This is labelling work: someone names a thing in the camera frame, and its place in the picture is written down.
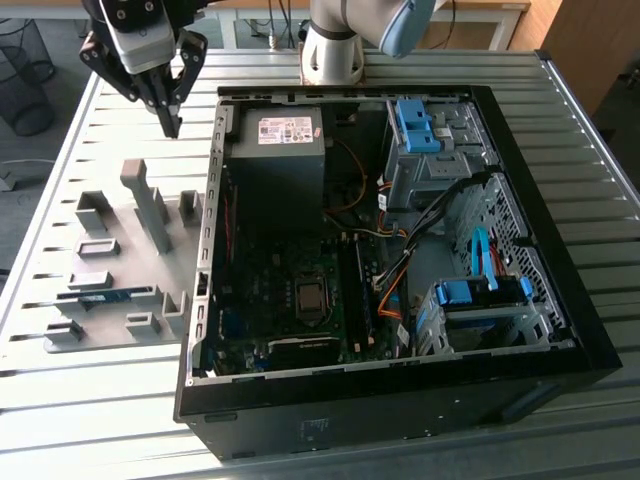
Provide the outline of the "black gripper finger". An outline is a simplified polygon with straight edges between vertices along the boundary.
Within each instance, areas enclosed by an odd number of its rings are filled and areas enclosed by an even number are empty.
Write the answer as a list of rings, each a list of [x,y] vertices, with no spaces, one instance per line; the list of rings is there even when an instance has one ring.
[[[87,35],[79,58],[126,99],[141,100],[156,115],[164,135],[171,137],[171,72],[167,65],[129,74],[93,31]]]
[[[179,116],[180,106],[186,101],[195,81],[204,65],[208,47],[207,38],[197,32],[182,30],[179,36],[179,57],[183,68],[173,78],[168,71],[167,99],[162,101],[162,128],[166,137],[177,138],[182,119]]]

